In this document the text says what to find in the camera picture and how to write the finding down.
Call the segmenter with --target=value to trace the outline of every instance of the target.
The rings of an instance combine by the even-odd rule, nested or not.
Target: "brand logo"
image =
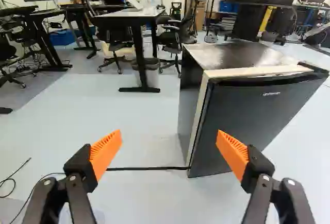
[[[263,96],[268,96],[268,95],[279,95],[281,92],[274,92],[274,93],[263,93]]]

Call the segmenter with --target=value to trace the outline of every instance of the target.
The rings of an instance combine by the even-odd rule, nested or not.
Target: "desk leg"
[[[90,47],[90,45],[88,43],[87,35],[85,33],[85,28],[84,28],[83,22],[81,21],[81,17],[80,16],[77,17],[76,23],[77,23],[78,28],[79,28],[79,31],[81,33],[82,40],[84,41],[84,43],[86,45],[86,48],[88,48],[89,50],[91,50],[92,48]]]
[[[56,62],[56,68],[72,68],[71,64],[63,64],[61,59],[59,58],[55,48],[52,45],[52,42],[49,38],[49,35],[46,33],[45,29],[42,26],[42,21],[38,20],[35,21],[35,25],[37,27],[37,32],[40,34],[40,36],[42,37],[42,40],[44,41],[46,47],[48,48],[49,52],[51,53],[51,55],[53,56],[55,62]]]
[[[12,112],[11,108],[0,107],[0,114],[9,114]]]
[[[138,69],[139,69],[142,86],[137,88],[120,88],[119,92],[159,93],[160,89],[148,87],[146,73],[145,73],[145,61],[143,56],[143,38],[142,38],[141,26],[133,26],[132,32],[133,32],[136,60],[138,63]]]
[[[85,34],[87,35],[89,41],[91,42],[91,44],[92,44],[92,48],[93,48],[93,52],[92,52],[90,55],[87,56],[87,59],[90,59],[90,58],[92,58],[92,57],[94,57],[94,56],[96,55],[96,52],[97,52],[99,49],[97,49],[97,47],[96,47],[96,45],[95,45],[95,41],[94,41],[94,39],[93,39],[93,35],[92,35],[92,33],[91,33],[91,30],[90,30],[90,27],[89,27],[89,25],[88,25],[87,19],[86,19],[86,17],[85,17],[85,13],[82,14],[81,20],[82,20],[82,23],[83,23],[83,25],[84,25],[84,26],[83,26],[83,28],[84,28],[84,32],[85,32]]]
[[[74,29],[73,29],[73,26],[72,26],[72,24],[71,24],[71,21],[69,21],[69,20],[67,19],[67,23],[68,23],[68,26],[69,26],[69,28],[70,28],[70,31],[71,31],[71,33],[72,33],[72,35],[73,35],[73,37],[74,37],[74,40],[75,40],[76,43],[77,43],[78,48],[81,48],[80,42],[78,41],[78,37],[77,37],[77,35],[76,35],[76,33],[75,33]]]
[[[40,46],[41,50],[44,52],[49,65],[52,67],[56,67],[56,63],[52,57],[52,54],[50,53],[45,42],[43,41],[43,37],[38,32],[38,28],[36,24],[32,20],[30,20],[29,17],[26,18],[26,23],[29,27],[29,31],[33,34],[33,37],[36,38],[38,45]]]
[[[151,21],[151,37],[153,39],[153,57],[157,58],[157,25],[156,20]]]

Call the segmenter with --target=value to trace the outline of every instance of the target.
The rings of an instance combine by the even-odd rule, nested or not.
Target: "fridge door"
[[[208,84],[190,159],[189,177],[225,173],[216,148],[218,130],[263,150],[299,112],[326,78],[313,74],[257,77]]]

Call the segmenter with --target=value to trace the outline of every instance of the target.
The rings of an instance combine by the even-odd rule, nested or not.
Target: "cable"
[[[16,181],[14,179],[12,179],[11,177],[14,176],[19,170],[21,170],[30,160],[31,160],[31,157],[26,162],[24,162],[16,171],[14,171],[11,175],[9,175],[6,179],[0,181],[0,187],[3,186],[3,184],[6,181],[12,181],[14,183],[14,186],[13,186],[12,190],[8,194],[6,194],[4,196],[0,196],[0,198],[9,197],[9,195],[15,190]]]
[[[64,173],[51,173],[51,174],[47,174],[45,176],[43,176],[41,179],[38,180],[38,182],[50,175],[65,175]],[[31,196],[32,196],[32,193],[33,193],[33,190],[35,189],[36,185],[34,185],[34,187],[32,188],[29,196],[27,197],[25,203],[23,204],[22,208],[20,209],[20,211],[17,213],[17,215],[14,217],[14,219],[9,223],[9,224],[12,224],[16,219],[17,217],[20,215],[20,213],[22,212],[22,210],[24,209],[24,207],[26,206],[26,204],[28,203],[28,201],[30,200]]]
[[[7,2],[7,1],[5,1],[5,0],[2,0],[2,1],[5,2],[5,3],[8,3],[8,4],[11,4],[11,5],[14,5],[14,6],[16,6],[16,7],[19,7],[17,4],[12,4],[12,3]]]
[[[158,167],[114,167],[107,168],[107,171],[161,171],[161,170],[188,170],[190,167],[180,166],[158,166]]]
[[[296,30],[297,20],[298,20],[298,14],[297,14],[296,9],[295,9],[293,6],[291,7],[291,9],[292,9],[292,11],[293,11],[293,13],[294,13],[294,15],[295,15],[295,21],[294,21],[294,23],[293,23],[293,25],[292,25],[292,27],[293,27],[293,32],[292,32],[292,34],[293,34],[294,31]]]
[[[325,33],[325,36],[324,36],[324,39],[320,42],[320,45],[325,41],[325,39],[326,39],[326,37],[328,35],[328,33],[326,31],[324,31],[324,33]]]

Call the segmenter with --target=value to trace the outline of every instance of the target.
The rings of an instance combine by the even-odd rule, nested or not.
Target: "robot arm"
[[[64,179],[46,178],[36,184],[22,223],[57,224],[68,202],[72,223],[96,224],[87,193],[95,190],[121,144],[117,130],[93,145],[84,145],[65,163]]]
[[[303,186],[290,178],[272,178],[274,165],[253,145],[245,145],[218,131],[216,146],[251,194],[242,224],[264,224],[269,204],[277,209],[280,224],[315,224]]]

